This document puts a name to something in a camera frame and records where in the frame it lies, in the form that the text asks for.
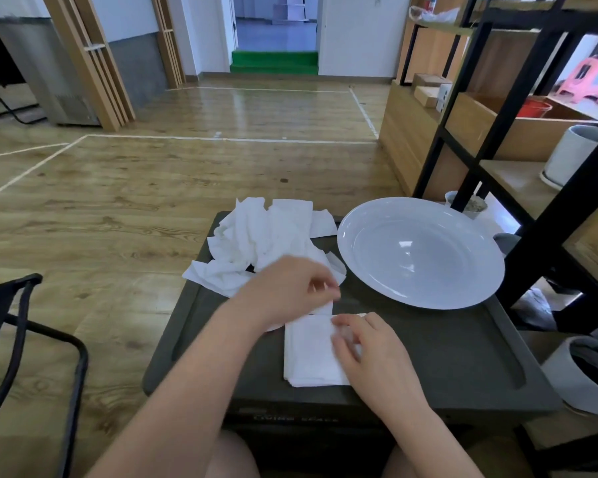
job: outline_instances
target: large white dish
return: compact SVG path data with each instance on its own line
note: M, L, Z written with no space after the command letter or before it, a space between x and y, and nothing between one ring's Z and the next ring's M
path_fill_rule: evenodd
M505 273L501 251L477 222L424 199L363 203L339 225L337 244L361 281L417 307L476 305L494 294Z

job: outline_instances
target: white floor line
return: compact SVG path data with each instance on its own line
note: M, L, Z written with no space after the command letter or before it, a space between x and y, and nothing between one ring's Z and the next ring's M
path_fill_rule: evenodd
M32 166L30 168L28 168L24 173L16 176L15 178L13 178L11 181L9 181L6 184L3 184L2 186L0 186L0 192L4 191L5 189L7 189L9 186L16 184L18 181L20 181L24 176L32 173L33 171L35 171L37 168L39 168L40 166L42 166L43 164L46 164L47 162L49 162L50 160L52 160L55 156L57 156L58 154L63 153L64 151L66 151L67 149L72 148L75 144L78 144L81 142L82 139L84 139L87 136L82 136L79 137L78 139L75 139L75 141L73 141L71 144L67 144L66 146L64 146L62 149L54 152L53 154L51 154L49 157L44 158L43 160L41 160L40 162L38 162L35 166Z
M368 117L368 113L365 111L365 109L363 108L363 106L359 103L359 99L357 99L356 94L354 93L354 90L352 90L352 87L350 87L349 90L350 90L350 94L352 94L352 96L354 97L354 101L359 106L359 110L361 111L361 114L363 114L363 118L368 123L368 127L370 128L370 130L374 134L374 137L376 137L377 139L379 139L379 133L374 128L374 124L372 123L372 121Z
M138 136L135 134L88 134L90 137L128 137L131 139L180 139L183 141L229 141L232 143L289 144L376 144L375 141L315 141L311 139L242 139L239 137Z
M46 146L35 146L32 148L18 149L17 151L1 152L0 156L7 156L8 154L17 154L19 152L35 151L36 149L53 148L57 146L67 146L69 143L47 144Z
M168 88L167 92L172 90L191 90L193 88L209 88L213 90L268 90L269 92L326 92L330 94L347 94L347 90L302 90L297 88L246 88L246 87L180 87Z

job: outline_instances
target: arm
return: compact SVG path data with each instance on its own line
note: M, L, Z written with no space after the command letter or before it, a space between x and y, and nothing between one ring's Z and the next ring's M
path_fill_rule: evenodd
M88 474L88 478L203 477L239 372L257 339L338 299L325 266L283 257L217 309Z
M354 390L388 427L418 478L483 478L474 462L430 408L406 348L376 313L342 314L363 349L355 358L340 334L335 353Z

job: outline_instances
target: green carpet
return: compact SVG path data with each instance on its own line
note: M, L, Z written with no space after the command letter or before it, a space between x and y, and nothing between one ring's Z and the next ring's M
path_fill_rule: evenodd
M318 75L316 51L245 51L233 52L232 73Z

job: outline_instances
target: small table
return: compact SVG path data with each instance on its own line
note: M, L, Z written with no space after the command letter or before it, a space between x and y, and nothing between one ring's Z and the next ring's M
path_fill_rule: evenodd
M209 236L227 214L217 214ZM315 238L313 242L340 256L336 236ZM204 242L198 260L211 259ZM512 428L561 408L560 398L496 297L458 310L417 308L375 292L350 270L341 294L334 305L335 313L375 311L392 326L409 351L428 402L448 425ZM186 281L144 375L146 394L156 389L225 300ZM347 437L344 430L352 434L363 430L372 436L362 451L366 457L368 443L385 446L386 430L381 421L350 386L292 387L283 378L283 361L284 330L263 335L244 364L225 425L241 426L241 431L275 433L312 426ZM312 435L309 440L314 442L318 437ZM334 440L330 435L323 445ZM352 455L348 448L346 456Z

